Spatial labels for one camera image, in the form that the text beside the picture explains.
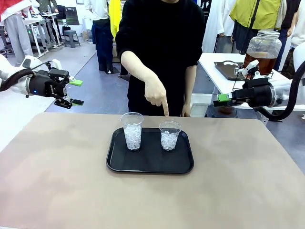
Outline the person's left hand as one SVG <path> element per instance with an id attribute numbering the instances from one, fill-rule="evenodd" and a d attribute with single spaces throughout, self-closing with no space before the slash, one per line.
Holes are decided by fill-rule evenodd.
<path id="1" fill-rule="evenodd" d="M 183 105 L 181 117 L 190 117 L 191 115 L 191 105 L 188 103 L 185 103 Z"/>

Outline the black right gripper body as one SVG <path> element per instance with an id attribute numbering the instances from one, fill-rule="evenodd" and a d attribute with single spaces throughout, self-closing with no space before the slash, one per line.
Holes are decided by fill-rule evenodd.
<path id="1" fill-rule="evenodd" d="M 252 108 L 269 106 L 272 101 L 271 84 L 266 78 L 246 81 L 242 89 L 232 92 L 232 100 L 248 103 Z"/>

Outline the person's right hand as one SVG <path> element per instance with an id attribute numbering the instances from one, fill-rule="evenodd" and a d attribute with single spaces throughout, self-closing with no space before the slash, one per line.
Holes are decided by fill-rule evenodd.
<path id="1" fill-rule="evenodd" d="M 167 103 L 166 89 L 156 74 L 145 77 L 145 98 L 152 105 L 162 106 L 165 117 L 169 116 L 169 106 Z"/>

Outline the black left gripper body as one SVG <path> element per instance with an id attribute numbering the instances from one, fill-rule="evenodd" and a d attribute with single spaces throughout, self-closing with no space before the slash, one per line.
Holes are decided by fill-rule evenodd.
<path id="1" fill-rule="evenodd" d="M 69 83 L 67 70 L 50 69 L 49 71 L 31 71 L 26 82 L 26 90 L 31 95 L 63 99 L 67 95 Z"/>

